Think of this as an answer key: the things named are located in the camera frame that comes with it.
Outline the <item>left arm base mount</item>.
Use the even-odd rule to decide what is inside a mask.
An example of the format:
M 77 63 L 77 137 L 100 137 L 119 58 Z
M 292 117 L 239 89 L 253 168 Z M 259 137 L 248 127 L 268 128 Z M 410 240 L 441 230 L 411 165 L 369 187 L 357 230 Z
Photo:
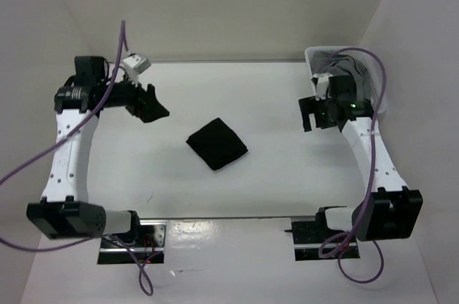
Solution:
M 135 237 L 119 236 L 140 263 L 163 264 L 167 223 L 165 220 L 142 219 Z M 134 264 L 126 248 L 116 239 L 106 236 L 100 241 L 99 265 Z

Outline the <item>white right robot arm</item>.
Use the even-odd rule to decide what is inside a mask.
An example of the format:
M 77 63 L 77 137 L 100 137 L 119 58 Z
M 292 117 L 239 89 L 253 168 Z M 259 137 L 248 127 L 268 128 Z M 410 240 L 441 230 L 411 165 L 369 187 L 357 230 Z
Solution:
M 409 189 L 397 172 L 374 115 L 372 101 L 358 99 L 351 76 L 315 74 L 314 95 L 299 101 L 306 132 L 338 128 L 349 143 L 364 180 L 364 200 L 355 208 L 321 208 L 314 233 L 323 242 L 340 232 L 353 232 L 362 241 L 407 239 L 423 204 L 418 190 Z

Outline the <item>black skirt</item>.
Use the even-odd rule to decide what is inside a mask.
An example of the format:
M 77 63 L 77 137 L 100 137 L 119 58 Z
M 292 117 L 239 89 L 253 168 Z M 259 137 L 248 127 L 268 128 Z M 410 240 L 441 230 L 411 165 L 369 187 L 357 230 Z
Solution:
M 215 118 L 192 133 L 186 143 L 213 171 L 237 161 L 248 152 L 247 146 L 221 118 Z

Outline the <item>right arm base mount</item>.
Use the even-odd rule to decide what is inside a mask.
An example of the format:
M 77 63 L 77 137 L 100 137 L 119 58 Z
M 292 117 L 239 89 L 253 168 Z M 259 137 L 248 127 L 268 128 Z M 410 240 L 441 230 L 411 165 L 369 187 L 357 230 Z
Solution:
M 322 243 L 329 237 L 340 233 L 340 231 L 330 230 L 323 224 L 320 225 L 314 216 L 307 216 L 297 219 L 291 219 L 290 227 L 284 232 L 293 240 L 293 251 L 295 261 L 316 261 L 321 259 L 318 255 L 318 249 Z M 324 253 L 330 252 L 344 238 L 337 241 L 332 241 L 324 248 Z M 356 239 L 353 237 L 349 245 L 346 247 L 346 253 L 343 259 L 359 259 L 359 249 L 356 244 Z

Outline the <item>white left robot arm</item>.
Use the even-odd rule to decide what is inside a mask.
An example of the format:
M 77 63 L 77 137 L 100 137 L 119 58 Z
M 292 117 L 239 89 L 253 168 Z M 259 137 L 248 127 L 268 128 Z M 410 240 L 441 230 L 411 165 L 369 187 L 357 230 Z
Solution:
M 47 185 L 37 203 L 27 206 L 27 218 L 49 239 L 100 238 L 117 235 L 124 245 L 137 245 L 143 236 L 135 211 L 110 211 L 89 202 L 87 172 L 90 149 L 101 109 L 124 107 L 151 123 L 169 116 L 157 100 L 153 85 L 143 88 L 138 76 L 151 63 L 139 53 L 121 61 L 123 79 L 109 84 L 103 57 L 75 58 L 75 74 L 55 94 L 57 144 Z

